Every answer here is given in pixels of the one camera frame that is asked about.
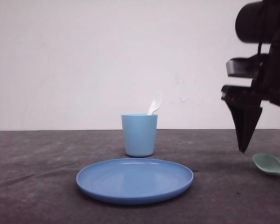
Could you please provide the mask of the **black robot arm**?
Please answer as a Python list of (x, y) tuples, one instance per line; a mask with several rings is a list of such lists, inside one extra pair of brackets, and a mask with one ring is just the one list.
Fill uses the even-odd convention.
[(241, 41), (258, 44), (257, 54), (226, 63), (228, 76), (250, 78), (251, 85), (221, 89), (221, 99), (235, 124), (238, 148), (244, 153), (261, 116), (261, 102), (280, 106), (280, 0), (245, 5), (237, 15), (235, 30)]

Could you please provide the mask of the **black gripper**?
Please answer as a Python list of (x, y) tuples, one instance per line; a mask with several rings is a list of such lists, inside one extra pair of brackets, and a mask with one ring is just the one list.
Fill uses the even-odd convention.
[(238, 149), (245, 153), (262, 114), (261, 101), (280, 106), (280, 43), (270, 46), (268, 59), (250, 86), (224, 85), (224, 100), (234, 121)]

